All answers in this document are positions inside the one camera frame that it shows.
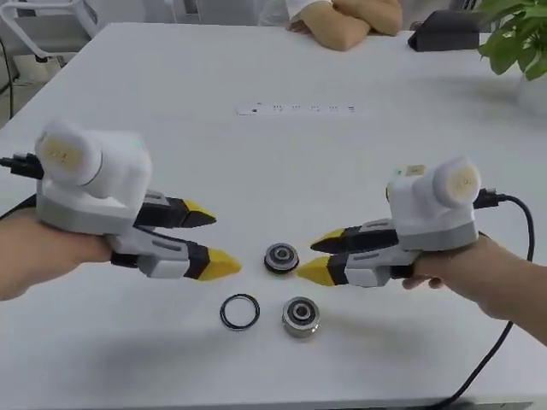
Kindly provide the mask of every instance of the white table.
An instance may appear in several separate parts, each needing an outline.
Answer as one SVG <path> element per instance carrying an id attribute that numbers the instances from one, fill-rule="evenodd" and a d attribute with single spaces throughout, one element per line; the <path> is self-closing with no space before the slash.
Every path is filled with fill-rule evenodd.
<path id="1" fill-rule="evenodd" d="M 94 39 L 3 128 L 2 155 L 32 150 L 55 115 L 140 132 L 155 165 L 152 188 L 218 216 L 216 225 L 176 234 L 222 248 L 244 268 L 203 284 L 83 266 L 3 303 L 0 407 L 399 406 L 451 395 L 504 323 L 449 291 L 408 292 L 396 282 L 322 288 L 278 280 L 262 265 L 271 243 L 292 243 L 308 261 L 321 234 L 388 216 L 384 189 L 395 167 L 461 153 L 474 158 L 485 186 L 530 205 L 537 261 L 547 262 L 547 124 L 515 106 L 520 75 L 498 78 L 472 51 L 414 53 L 406 37 L 370 38 L 343 54 L 264 27 L 123 24 Z M 235 114 L 259 101 L 354 103 L 364 115 Z M 0 183 L 6 209 L 33 190 L 7 172 Z M 516 208 L 478 219 L 525 254 Z M 262 316 L 234 333 L 218 310 L 239 292 L 258 299 Z M 293 296 L 321 309 L 321 331 L 303 343 L 280 323 Z M 545 397 L 546 368 L 547 348 L 515 330 L 466 397 Z"/>

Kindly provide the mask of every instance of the o-ring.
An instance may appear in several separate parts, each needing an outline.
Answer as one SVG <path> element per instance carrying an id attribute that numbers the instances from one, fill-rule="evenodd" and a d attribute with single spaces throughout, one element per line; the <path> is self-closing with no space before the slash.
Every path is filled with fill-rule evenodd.
<path id="1" fill-rule="evenodd" d="M 236 299 L 243 299 L 243 300 L 249 301 L 255 307 L 255 317 L 247 325 L 235 325 L 226 317 L 226 306 L 228 305 L 228 303 L 230 303 L 231 301 L 235 301 Z M 224 301 L 224 303 L 222 303 L 221 320 L 224 326 L 227 327 L 228 329 L 231 329 L 233 331 L 246 331 L 257 322 L 258 318 L 260 318 L 260 305 L 258 304 L 258 300 L 251 295 L 247 295 L 246 293 L 238 293 L 237 295 L 232 295 L 228 297 Z"/>

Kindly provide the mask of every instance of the crossed arms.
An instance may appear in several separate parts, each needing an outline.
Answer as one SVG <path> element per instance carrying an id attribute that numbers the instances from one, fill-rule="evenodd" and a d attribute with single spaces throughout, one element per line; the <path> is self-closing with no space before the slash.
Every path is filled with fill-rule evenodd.
<path id="1" fill-rule="evenodd" d="M 371 30 L 393 36 L 402 25 L 398 0 L 334 0 L 333 5 L 320 0 L 299 17 L 319 44 L 339 51 L 359 44 Z"/>

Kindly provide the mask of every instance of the white sleeve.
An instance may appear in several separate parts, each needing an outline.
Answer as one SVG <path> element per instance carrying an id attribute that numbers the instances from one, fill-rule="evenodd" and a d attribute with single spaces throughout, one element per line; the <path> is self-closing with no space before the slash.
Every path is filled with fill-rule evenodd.
<path id="1" fill-rule="evenodd" d="M 306 6 L 318 2 L 327 2 L 332 4 L 331 0 L 285 0 L 287 11 L 289 12 L 289 18 L 291 21 L 300 20 L 300 12 L 304 10 Z"/>

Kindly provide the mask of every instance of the metal bearing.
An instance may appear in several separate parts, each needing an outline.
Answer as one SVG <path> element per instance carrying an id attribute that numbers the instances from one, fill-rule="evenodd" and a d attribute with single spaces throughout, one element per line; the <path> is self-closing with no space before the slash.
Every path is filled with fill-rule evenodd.
<path id="1" fill-rule="evenodd" d="M 307 297 L 295 297 L 283 306 L 283 326 L 293 337 L 310 337 L 319 327 L 317 305 Z"/>
<path id="2" fill-rule="evenodd" d="M 275 243 L 266 250 L 264 265 L 273 273 L 286 274 L 298 266 L 298 253 L 288 243 Z"/>

